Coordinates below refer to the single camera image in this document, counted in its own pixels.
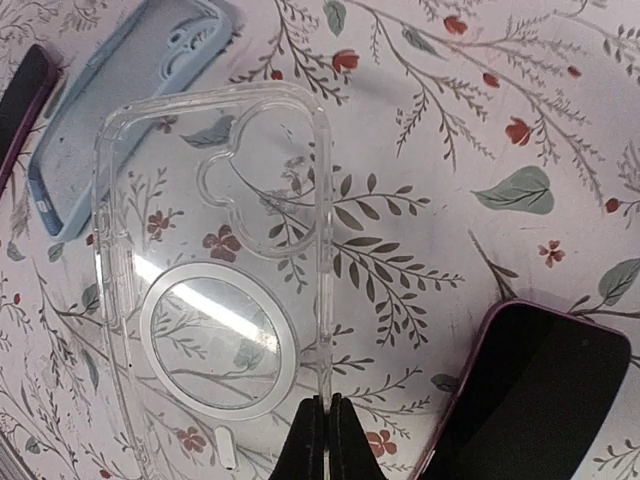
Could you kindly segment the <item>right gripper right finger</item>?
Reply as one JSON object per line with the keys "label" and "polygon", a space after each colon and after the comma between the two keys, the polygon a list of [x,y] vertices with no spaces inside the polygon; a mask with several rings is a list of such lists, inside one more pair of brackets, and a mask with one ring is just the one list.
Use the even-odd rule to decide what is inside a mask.
{"label": "right gripper right finger", "polygon": [[327,435],[330,479],[383,479],[352,402],[339,393],[332,397]]}

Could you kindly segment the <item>black purple phone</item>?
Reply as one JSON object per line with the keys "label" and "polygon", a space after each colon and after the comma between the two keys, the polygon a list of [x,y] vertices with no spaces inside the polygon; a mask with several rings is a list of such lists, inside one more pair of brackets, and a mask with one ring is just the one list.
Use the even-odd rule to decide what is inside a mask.
{"label": "black purple phone", "polygon": [[521,299],[494,305],[414,478],[572,478],[630,359],[612,328]]}

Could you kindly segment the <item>clear magsafe phone case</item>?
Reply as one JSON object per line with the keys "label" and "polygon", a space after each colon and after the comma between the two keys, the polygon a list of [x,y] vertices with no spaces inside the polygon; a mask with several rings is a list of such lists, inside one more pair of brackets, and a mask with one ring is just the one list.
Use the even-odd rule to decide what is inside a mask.
{"label": "clear magsafe phone case", "polygon": [[269,479],[331,396],[328,119],[287,82],[146,99],[95,145],[106,341],[144,479]]}

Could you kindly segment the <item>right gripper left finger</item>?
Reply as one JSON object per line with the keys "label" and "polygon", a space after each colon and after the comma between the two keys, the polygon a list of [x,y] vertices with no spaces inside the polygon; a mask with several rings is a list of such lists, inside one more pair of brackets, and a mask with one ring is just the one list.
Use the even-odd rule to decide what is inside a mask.
{"label": "right gripper left finger", "polygon": [[303,399],[269,480],[325,478],[328,415],[318,396]]}

